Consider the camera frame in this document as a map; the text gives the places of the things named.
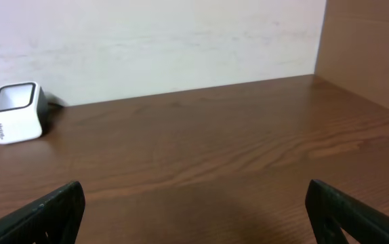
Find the brown wooden desk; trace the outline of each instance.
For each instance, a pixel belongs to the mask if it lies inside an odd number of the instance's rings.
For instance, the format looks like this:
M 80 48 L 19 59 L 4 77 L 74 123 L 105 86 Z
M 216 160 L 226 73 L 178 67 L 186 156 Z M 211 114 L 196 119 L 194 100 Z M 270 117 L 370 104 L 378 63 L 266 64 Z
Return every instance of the brown wooden desk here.
M 79 180 L 77 243 L 314 243 L 312 178 L 389 215 L 389 110 L 308 75 L 65 108 L 0 146 L 0 217 Z

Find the wood grain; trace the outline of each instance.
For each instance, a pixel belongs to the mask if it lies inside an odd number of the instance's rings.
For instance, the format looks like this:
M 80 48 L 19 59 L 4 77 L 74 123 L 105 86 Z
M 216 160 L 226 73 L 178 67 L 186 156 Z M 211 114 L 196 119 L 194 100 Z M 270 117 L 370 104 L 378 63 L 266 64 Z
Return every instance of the wood grain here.
M 315 74 L 389 108 L 389 1 L 328 0 Z
M 78 243 L 313 243 L 311 178 L 389 214 L 389 110 L 312 75 L 69 107 L 55 120 L 38 140 L 0 146 L 0 217 L 76 179 Z

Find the wooden surface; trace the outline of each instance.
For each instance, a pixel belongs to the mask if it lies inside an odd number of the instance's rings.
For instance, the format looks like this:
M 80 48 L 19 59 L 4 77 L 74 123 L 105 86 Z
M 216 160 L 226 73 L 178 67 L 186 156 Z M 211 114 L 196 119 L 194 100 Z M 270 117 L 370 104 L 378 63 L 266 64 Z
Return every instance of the wooden surface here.
M 389 215 L 389 110 L 308 75 L 65 108 L 0 146 L 0 217 L 79 180 L 77 243 L 314 243 L 312 178 Z
M 327 0 L 315 74 L 389 108 L 389 1 Z

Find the white device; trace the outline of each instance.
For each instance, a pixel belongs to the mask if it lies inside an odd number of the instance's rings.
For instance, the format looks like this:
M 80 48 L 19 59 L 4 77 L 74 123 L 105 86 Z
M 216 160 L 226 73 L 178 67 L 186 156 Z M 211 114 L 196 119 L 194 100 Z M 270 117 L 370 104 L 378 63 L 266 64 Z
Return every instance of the white device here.
M 47 99 L 33 81 L 0 87 L 0 144 L 38 138 L 47 122 Z

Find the black plastic object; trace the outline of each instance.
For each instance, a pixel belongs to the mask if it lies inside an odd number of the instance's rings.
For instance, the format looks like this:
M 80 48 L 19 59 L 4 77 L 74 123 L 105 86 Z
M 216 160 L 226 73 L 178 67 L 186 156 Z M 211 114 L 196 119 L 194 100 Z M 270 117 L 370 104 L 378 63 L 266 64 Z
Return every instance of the black plastic object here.
M 84 210 L 80 183 L 68 183 L 1 218 L 0 243 L 73 244 Z
M 341 228 L 359 243 L 389 244 L 389 217 L 328 184 L 312 180 L 306 209 L 318 244 L 348 243 Z

